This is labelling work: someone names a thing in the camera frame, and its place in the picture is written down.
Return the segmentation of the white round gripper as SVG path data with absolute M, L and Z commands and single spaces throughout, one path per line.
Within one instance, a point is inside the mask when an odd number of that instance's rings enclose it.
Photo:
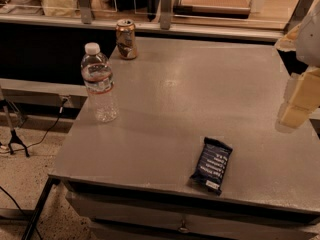
M 301 25 L 277 40 L 275 48 L 283 52 L 296 50 L 299 61 L 316 66 L 301 74 L 292 73 L 287 82 L 275 128 L 281 133 L 292 133 L 320 106 L 320 2 Z

